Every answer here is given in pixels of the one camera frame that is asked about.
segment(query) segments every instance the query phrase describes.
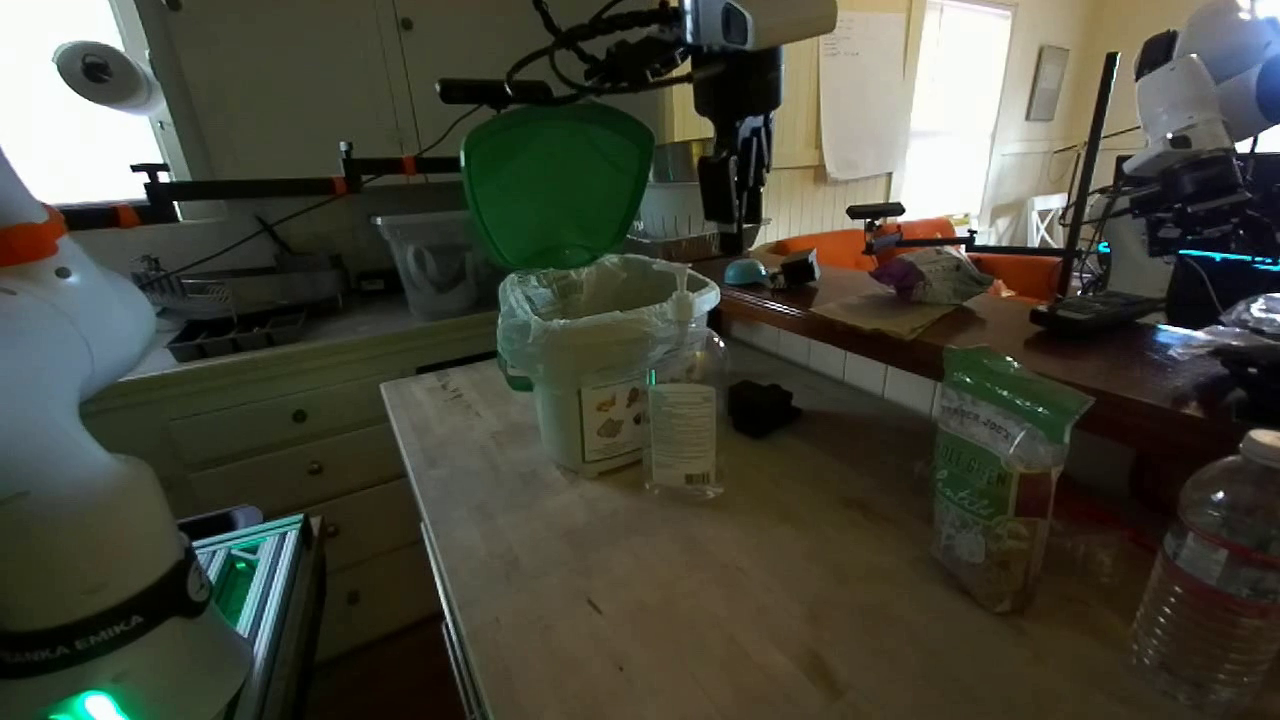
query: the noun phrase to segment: white cabinet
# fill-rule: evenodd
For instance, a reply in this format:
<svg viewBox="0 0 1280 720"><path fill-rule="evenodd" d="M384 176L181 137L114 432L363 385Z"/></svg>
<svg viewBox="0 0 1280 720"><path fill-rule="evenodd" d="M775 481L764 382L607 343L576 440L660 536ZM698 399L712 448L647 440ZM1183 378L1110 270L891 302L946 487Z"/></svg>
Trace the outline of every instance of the white cabinet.
<svg viewBox="0 0 1280 720"><path fill-rule="evenodd" d="M552 0L560 25L588 20L601 0ZM545 50L529 0L168 0L136 6L153 65L189 137L196 176L337 176L337 143L356 155L409 155L428 148L467 108L438 102L439 77L503 81ZM673 137L669 91L617 102L657 137Z"/></svg>
<svg viewBox="0 0 1280 720"><path fill-rule="evenodd" d="M320 516L329 659L438 611L381 385L490 347L493 312L295 343L126 382L84 422L114 454L160 472L176 516L232 504Z"/></svg>

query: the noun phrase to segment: snack bag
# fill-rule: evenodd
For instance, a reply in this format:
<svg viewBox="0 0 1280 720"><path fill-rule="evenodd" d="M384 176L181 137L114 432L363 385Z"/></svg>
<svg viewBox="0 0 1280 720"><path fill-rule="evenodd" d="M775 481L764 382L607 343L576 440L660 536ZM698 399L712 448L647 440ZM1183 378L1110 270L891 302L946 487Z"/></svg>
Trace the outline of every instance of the snack bag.
<svg viewBox="0 0 1280 720"><path fill-rule="evenodd" d="M988 347L949 347L931 463L931 550L988 611L1038 602L1058 478L1090 395Z"/></svg>

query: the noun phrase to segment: window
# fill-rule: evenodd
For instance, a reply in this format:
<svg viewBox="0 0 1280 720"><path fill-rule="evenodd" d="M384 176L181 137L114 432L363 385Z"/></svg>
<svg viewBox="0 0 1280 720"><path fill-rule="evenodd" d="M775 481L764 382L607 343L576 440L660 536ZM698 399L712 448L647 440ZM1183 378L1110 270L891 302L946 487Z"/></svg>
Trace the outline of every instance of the window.
<svg viewBox="0 0 1280 720"><path fill-rule="evenodd" d="M900 202L911 218L980 218L1011 10L931 0L911 96Z"/></svg>
<svg viewBox="0 0 1280 720"><path fill-rule="evenodd" d="M130 165L160 161L146 117L82 102L54 70L69 41L119 50L107 0L0 0L0 148L43 203L136 202Z"/></svg>

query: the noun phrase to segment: container lid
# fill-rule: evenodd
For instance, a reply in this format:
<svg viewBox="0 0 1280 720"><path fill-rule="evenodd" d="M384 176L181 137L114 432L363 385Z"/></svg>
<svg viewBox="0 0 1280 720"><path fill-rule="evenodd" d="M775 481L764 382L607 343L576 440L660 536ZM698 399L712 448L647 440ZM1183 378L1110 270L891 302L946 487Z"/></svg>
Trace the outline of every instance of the container lid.
<svg viewBox="0 0 1280 720"><path fill-rule="evenodd" d="M1257 463L1268 463L1268 470L1280 470L1280 432L1272 432L1272 429L1253 429L1253 432L1241 440L1241 457L1244 457L1244 460L1257 460Z"/></svg>
<svg viewBox="0 0 1280 720"><path fill-rule="evenodd" d="M626 246L651 131L607 104L516 108L467 131L461 161L479 246L500 270L579 270Z"/></svg>

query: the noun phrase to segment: white plastic bag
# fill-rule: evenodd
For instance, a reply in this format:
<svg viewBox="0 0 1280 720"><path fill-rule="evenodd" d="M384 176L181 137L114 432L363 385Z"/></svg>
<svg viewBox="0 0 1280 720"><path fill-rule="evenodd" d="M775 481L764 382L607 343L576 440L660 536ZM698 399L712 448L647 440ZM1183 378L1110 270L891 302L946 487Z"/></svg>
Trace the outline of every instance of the white plastic bag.
<svg viewBox="0 0 1280 720"><path fill-rule="evenodd" d="M684 336L681 282L698 315L721 289L690 264L657 258L601 258L588 270L512 272L500 285L498 351L510 382L585 385L639 382Z"/></svg>

